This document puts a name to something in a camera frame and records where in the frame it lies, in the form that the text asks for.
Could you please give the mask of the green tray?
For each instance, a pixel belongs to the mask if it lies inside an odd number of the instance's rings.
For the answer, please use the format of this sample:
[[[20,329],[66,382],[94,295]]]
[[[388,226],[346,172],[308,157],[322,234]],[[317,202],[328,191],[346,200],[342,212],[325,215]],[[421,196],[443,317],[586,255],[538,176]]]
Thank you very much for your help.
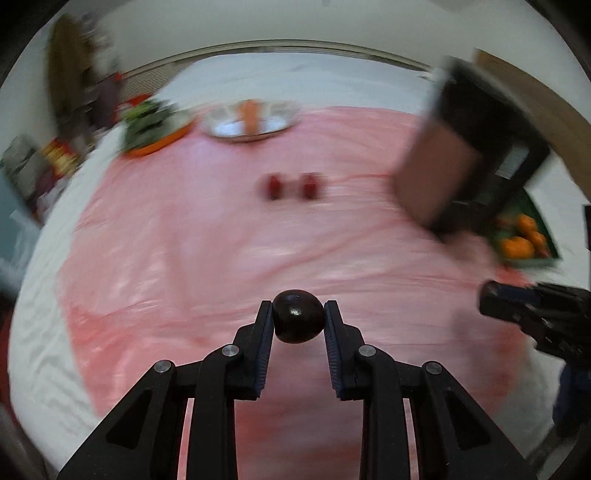
[[[541,210],[524,188],[484,227],[482,234],[497,262],[506,267],[546,268],[561,260]]]

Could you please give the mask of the silver plate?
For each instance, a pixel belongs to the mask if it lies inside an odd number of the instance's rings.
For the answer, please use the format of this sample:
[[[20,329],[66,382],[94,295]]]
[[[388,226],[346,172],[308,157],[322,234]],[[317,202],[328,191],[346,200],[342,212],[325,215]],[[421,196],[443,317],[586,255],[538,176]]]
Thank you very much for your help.
[[[253,142],[290,129],[300,114],[294,102],[250,99],[212,107],[200,116],[200,127],[218,140]]]

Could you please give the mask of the pink plastic sheet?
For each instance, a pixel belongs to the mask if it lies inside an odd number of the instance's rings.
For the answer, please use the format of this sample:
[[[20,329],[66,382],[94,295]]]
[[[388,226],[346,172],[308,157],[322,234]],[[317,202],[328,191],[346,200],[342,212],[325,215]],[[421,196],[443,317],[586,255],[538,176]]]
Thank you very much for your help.
[[[486,242],[445,245],[394,201],[390,178],[420,120],[332,108],[263,142],[193,131],[141,159],[116,157],[59,274],[61,309],[91,404],[105,415],[156,361],[186,364],[231,342],[287,289],[335,300],[394,359],[442,363],[495,413],[526,343],[480,315],[498,273]],[[301,197],[315,173],[318,199]],[[283,198],[266,197],[279,174]]]

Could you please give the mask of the orange plate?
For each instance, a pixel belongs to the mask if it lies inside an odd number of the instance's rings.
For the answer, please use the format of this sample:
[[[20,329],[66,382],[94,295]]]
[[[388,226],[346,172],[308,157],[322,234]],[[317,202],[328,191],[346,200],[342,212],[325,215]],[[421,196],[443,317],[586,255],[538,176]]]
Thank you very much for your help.
[[[159,149],[165,139],[180,138],[194,125],[195,117],[188,110],[163,107],[124,122],[122,152],[129,156],[142,156],[143,151]]]

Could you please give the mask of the carrot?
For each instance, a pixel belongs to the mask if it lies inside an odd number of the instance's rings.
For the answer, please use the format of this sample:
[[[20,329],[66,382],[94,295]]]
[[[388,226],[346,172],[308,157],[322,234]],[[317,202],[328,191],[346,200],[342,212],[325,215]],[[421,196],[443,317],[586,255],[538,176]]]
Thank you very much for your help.
[[[245,135],[256,135],[259,133],[259,101],[249,99],[238,105],[238,113],[242,120]]]

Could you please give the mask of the small red fruit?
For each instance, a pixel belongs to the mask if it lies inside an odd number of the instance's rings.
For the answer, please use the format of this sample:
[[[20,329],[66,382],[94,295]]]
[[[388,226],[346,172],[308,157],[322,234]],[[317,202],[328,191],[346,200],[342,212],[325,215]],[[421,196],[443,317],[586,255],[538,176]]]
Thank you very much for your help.
[[[318,199],[321,190],[321,182],[315,173],[307,173],[301,176],[301,197],[305,200]]]
[[[272,201],[283,198],[283,179],[279,174],[270,174],[266,178],[266,197]]]

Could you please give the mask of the wooden headboard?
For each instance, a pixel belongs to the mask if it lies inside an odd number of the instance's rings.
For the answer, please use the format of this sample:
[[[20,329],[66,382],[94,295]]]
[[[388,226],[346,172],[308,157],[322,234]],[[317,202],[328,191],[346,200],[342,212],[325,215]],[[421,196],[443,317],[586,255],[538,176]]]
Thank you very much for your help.
[[[507,61],[481,49],[475,50],[474,60],[525,104],[573,180],[589,189],[590,123],[548,86]]]

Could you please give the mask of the orange in tray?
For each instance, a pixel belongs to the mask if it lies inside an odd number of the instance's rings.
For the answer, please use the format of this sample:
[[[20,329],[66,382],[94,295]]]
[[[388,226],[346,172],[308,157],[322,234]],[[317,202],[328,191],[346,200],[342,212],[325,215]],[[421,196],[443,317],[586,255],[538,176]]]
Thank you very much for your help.
[[[538,232],[538,225],[534,218],[519,214],[515,220],[515,228],[523,236],[529,236]]]
[[[508,260],[532,259],[536,255],[532,242],[520,236],[502,239],[499,246],[503,257]]]

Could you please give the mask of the dark plum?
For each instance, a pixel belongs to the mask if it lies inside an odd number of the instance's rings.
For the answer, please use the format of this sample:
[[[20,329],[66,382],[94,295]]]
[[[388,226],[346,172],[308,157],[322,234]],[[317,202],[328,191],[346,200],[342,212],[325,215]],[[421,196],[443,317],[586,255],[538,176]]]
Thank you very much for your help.
[[[315,295],[304,290],[280,292],[271,304],[274,333],[287,344],[314,339],[325,329],[325,309]]]

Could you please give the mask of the black pink kettle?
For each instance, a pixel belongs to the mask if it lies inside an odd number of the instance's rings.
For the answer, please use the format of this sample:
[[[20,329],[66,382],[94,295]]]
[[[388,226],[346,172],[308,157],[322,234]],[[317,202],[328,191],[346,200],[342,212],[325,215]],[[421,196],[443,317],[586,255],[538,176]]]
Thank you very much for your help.
[[[441,240],[484,236],[543,165],[551,147],[525,105],[493,75],[450,57],[438,94],[400,165],[399,205]]]

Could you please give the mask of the green leafy vegetable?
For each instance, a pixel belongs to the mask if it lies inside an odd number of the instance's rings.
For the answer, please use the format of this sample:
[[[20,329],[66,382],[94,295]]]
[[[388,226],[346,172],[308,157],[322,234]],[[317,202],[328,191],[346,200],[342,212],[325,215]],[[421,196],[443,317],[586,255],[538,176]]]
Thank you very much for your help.
[[[174,104],[157,100],[145,100],[133,107],[124,118],[123,150],[140,149],[164,138],[173,130],[175,113]]]

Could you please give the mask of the white bed sheet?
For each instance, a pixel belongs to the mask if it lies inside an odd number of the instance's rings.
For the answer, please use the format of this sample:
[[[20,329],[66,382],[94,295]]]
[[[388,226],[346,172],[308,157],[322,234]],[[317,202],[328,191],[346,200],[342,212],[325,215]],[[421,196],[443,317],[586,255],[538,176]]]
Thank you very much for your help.
[[[245,53],[192,63],[163,88],[162,96],[191,108],[252,93],[312,107],[385,107],[418,113],[427,105],[432,86],[431,74],[377,61],[319,53]],[[115,157],[120,137],[121,129],[114,128],[101,139],[54,207],[29,262],[10,329],[12,407],[31,442],[56,469],[97,424],[74,362],[56,278],[74,227]],[[529,190],[565,254],[548,279],[586,285],[584,194],[559,159],[550,161]]]

